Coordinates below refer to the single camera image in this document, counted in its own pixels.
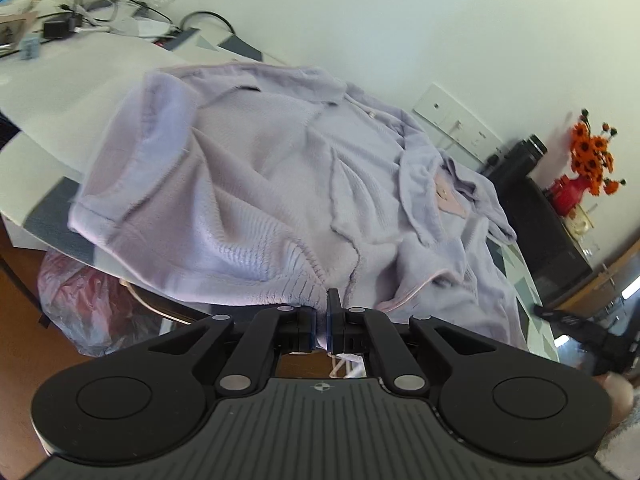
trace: crosshair logo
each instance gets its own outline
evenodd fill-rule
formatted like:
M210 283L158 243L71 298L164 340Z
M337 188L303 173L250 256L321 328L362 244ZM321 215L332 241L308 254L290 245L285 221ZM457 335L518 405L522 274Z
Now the crosshair logo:
M333 386L329 386L327 383L318 383L318 384L314 384L313 388L314 390L317 390L321 394L324 394L325 392L333 388Z

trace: white wall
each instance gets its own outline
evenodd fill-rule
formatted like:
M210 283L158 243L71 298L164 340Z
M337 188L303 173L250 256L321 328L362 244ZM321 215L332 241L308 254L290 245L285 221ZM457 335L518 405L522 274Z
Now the white wall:
M438 82L505 141L540 136L551 152L536 170L542 186L561 174L566 128L587 107L618 127L615 176L629 182L591 214L595 259L637 235L640 0L176 0L167 11L197 9L407 109Z

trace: table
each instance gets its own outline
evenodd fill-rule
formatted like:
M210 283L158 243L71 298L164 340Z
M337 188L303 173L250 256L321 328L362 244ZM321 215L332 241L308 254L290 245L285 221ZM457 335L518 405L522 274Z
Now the table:
M0 182L11 183L0 186L0 212L48 246L142 286L113 257L68 229L70 202L127 89L153 68L244 59L216 47L233 45L230 36L209 26L169 52L138 38L95 33L43 45L37 60L0 60L2 111L22 129L0 152ZM265 62L281 64L261 54ZM494 262L516 288L530 350L558 360L550 327L530 314L540 298L519 248L494 240L488 244ZM187 306L206 310L201 304Z

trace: plastic bag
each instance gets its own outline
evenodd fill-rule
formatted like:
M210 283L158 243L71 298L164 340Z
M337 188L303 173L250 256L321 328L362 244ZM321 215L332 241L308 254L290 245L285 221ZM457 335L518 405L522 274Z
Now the plastic bag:
M100 357L155 337L161 317L140 305L118 279L57 251L38 274L42 311L81 354Z

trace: wooden floor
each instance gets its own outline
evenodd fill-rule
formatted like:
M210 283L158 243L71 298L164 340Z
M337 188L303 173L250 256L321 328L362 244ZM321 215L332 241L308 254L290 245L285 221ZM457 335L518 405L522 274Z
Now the wooden floor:
M0 222L0 254L21 280L36 291L42 251L15 249ZM38 324L40 313L0 270L0 474L23 478L46 457L33 428L30 405L36 389L64 368L83 362L55 327ZM284 356L280 377L327 377L331 359L323 352Z

